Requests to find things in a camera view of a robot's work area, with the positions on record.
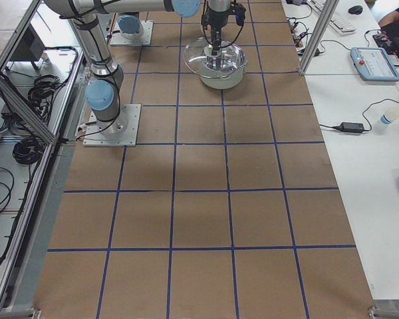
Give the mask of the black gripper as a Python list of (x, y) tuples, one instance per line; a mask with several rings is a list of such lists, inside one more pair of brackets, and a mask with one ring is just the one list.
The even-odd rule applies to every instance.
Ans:
[(218, 52), (221, 50), (221, 32), (222, 26), (221, 25), (211, 25), (210, 35), (211, 35), (211, 54), (217, 55)]

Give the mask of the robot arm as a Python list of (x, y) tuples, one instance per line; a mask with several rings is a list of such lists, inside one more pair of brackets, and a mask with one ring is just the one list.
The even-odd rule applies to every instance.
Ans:
[(122, 36), (127, 39), (136, 39), (144, 32), (141, 21), (139, 20), (139, 12), (121, 13), (117, 23)]
[(85, 98), (95, 113), (100, 131), (117, 130), (126, 121), (120, 114), (120, 87), (124, 80), (122, 67), (114, 62), (98, 15), (118, 13), (120, 33), (131, 39), (143, 35), (138, 14), (144, 11), (175, 12), (192, 17), (202, 10), (201, 26), (210, 34), (191, 42), (184, 49), (186, 66), (201, 81), (216, 89), (232, 88), (244, 74), (245, 55), (234, 42), (222, 39), (222, 29), (229, 17), (244, 26), (245, 7), (236, 1), (46, 1), (49, 9), (69, 20), (76, 37), (91, 64), (95, 81), (86, 89)]

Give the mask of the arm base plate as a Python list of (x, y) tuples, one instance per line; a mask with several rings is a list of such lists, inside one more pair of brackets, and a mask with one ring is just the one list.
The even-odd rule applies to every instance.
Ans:
[(119, 117), (105, 130), (107, 124), (96, 119), (93, 111), (89, 120), (96, 122), (86, 128), (82, 144), (86, 147), (135, 147), (140, 122), (141, 104), (124, 104)]
[(136, 21), (132, 23), (119, 21), (112, 31), (110, 45), (114, 47), (150, 46), (154, 22)]

